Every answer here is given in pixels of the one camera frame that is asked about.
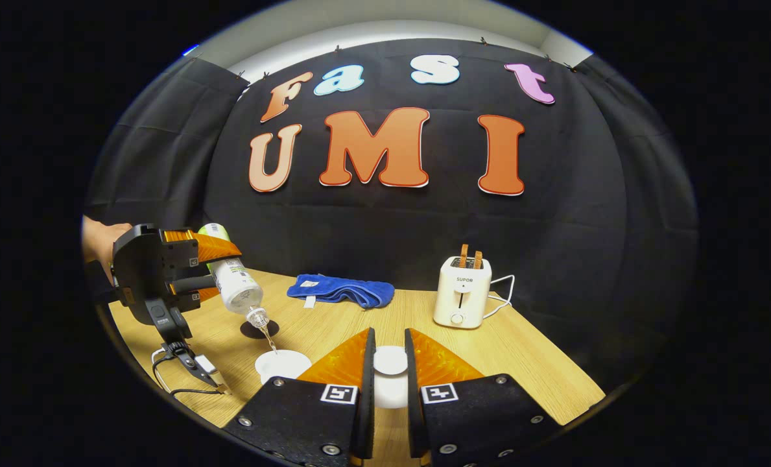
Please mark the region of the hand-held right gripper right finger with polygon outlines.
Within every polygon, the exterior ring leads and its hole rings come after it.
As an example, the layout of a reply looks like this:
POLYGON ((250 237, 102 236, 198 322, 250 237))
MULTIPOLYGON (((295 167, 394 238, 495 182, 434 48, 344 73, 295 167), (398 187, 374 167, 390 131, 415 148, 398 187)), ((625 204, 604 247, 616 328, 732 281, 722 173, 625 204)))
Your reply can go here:
POLYGON ((410 455, 421 465, 521 466, 562 432, 513 376, 485 376, 412 328, 404 348, 410 455))

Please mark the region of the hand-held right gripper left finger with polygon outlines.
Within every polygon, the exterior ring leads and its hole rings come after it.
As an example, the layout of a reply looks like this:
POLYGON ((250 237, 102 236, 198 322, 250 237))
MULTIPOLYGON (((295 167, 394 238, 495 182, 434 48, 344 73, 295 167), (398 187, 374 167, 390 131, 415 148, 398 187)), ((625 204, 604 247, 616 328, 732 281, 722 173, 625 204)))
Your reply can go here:
POLYGON ((270 377, 224 431, 279 463, 363 465, 374 445, 375 350, 366 328, 302 375, 270 377))

